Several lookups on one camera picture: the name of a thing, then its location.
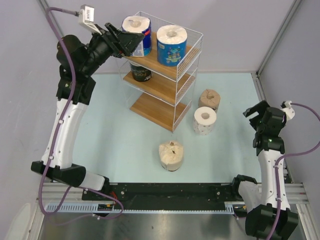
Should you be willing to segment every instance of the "light blue tabletop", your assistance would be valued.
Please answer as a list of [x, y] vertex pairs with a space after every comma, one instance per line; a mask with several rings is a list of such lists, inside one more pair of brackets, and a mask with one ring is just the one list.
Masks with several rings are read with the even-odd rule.
[[[238, 174], [261, 182], [252, 147], [255, 131], [242, 114], [259, 102], [249, 73], [198, 74], [192, 107], [174, 133], [126, 107], [118, 75], [94, 79], [75, 142], [75, 164], [113, 183], [229, 183]], [[221, 102], [213, 131], [201, 136], [193, 130], [193, 115], [205, 89], [216, 90]], [[174, 172], [166, 171], [159, 157], [159, 145], [170, 140], [184, 146], [183, 164]]]

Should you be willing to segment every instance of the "white panel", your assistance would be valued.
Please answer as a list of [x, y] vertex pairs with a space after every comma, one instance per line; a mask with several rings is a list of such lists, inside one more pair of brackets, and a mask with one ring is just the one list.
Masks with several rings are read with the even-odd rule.
[[[288, 26], [282, 41], [261, 75], [269, 104], [291, 100], [320, 113], [320, 1], [306, 0]], [[320, 123], [309, 111], [295, 106], [295, 117], [283, 130], [286, 153], [314, 147], [320, 139]], [[288, 158], [296, 183], [303, 183], [313, 215], [320, 226], [320, 150]]]
[[[256, 71], [294, 0], [90, 0], [101, 27], [143, 11], [204, 34], [200, 71]], [[52, 7], [79, 10], [78, 0], [48, 0]], [[86, 32], [72, 16], [55, 14], [63, 33], [87, 43]], [[109, 60], [99, 72], [117, 72]]]
[[35, 0], [0, 8], [0, 239], [14, 216], [34, 203], [31, 172], [46, 149], [56, 111], [56, 41]]

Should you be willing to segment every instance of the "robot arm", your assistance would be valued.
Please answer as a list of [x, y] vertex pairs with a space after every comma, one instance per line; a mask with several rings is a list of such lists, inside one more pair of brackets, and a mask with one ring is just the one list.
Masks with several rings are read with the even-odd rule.
[[[268, 236], [277, 211], [275, 164], [285, 153], [284, 141], [279, 137], [279, 133], [286, 122], [295, 116], [290, 101], [284, 102], [281, 106], [282, 109], [270, 107], [266, 101], [262, 101], [243, 113], [245, 117], [258, 113], [250, 119], [250, 125], [256, 130], [253, 147], [256, 148], [260, 163], [262, 192], [259, 193], [255, 181], [244, 180], [239, 184], [238, 193], [247, 207], [246, 234], [259, 239], [266, 239]], [[285, 191], [283, 159], [278, 166], [276, 168], [278, 167], [280, 179], [281, 212], [272, 239], [286, 240], [298, 225], [298, 215], [290, 211]]]
[[[67, 57], [60, 45], [57, 45], [57, 59], [60, 81], [56, 96], [57, 111], [48, 146], [41, 161], [34, 161], [31, 170], [43, 174], [50, 158], [50, 166], [46, 176], [52, 180], [67, 184], [72, 187], [83, 187], [100, 191], [104, 186], [109, 187], [107, 177], [86, 171], [84, 166], [73, 164], [73, 150], [81, 119], [87, 110], [96, 85], [91, 75], [110, 57], [122, 58], [130, 56], [143, 40], [142, 33], [129, 33], [117, 30], [110, 23], [106, 23], [107, 30], [94, 24], [94, 8], [83, 5], [78, 13], [78, 22], [81, 26], [92, 32], [89, 44], [84, 45], [74, 35], [66, 35], [63, 42], [71, 56], [76, 76], [75, 91], [63, 120], [60, 120], [62, 111], [71, 93], [71, 71]], [[50, 147], [54, 138], [57, 125], [55, 147], [52, 156]]]

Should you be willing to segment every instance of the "wooden shelf board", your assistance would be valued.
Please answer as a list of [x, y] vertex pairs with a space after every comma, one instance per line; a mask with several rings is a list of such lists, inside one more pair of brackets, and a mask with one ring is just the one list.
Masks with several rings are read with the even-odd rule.
[[[178, 82], [177, 91], [179, 91], [182, 86], [189, 79], [190, 75], [185, 74]], [[194, 76], [191, 76], [190, 81], [194, 81]], [[176, 104], [176, 82], [169, 80], [168, 78], [161, 76], [155, 72], [152, 73], [152, 78], [145, 82], [136, 81], [131, 71], [123, 78], [123, 80], [128, 83], [143, 89], [149, 94], [156, 96], [169, 104]]]
[[[186, 46], [186, 54], [190, 51], [192, 46]], [[144, 57], [133, 57], [126, 56], [126, 58], [134, 63], [145, 66], [146, 68], [167, 76], [173, 80], [177, 78], [177, 67], [176, 66], [165, 66], [158, 62], [157, 59], [157, 33], [152, 32], [152, 50]]]
[[172, 132], [174, 112], [177, 120], [186, 107], [185, 104], [179, 103], [175, 109], [173, 106], [143, 93], [130, 110]]

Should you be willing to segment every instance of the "shelf rack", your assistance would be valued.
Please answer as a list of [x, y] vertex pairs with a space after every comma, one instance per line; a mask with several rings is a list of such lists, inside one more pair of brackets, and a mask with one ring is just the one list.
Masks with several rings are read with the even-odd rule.
[[[141, 11], [136, 15], [151, 20], [152, 50], [145, 57], [126, 57], [119, 67], [126, 103], [131, 111], [173, 132], [192, 104], [203, 34], [185, 28], [188, 35], [186, 55], [177, 66], [164, 66], [157, 60], [156, 32], [173, 23]], [[130, 62], [151, 70], [152, 78], [146, 82], [134, 80]]]

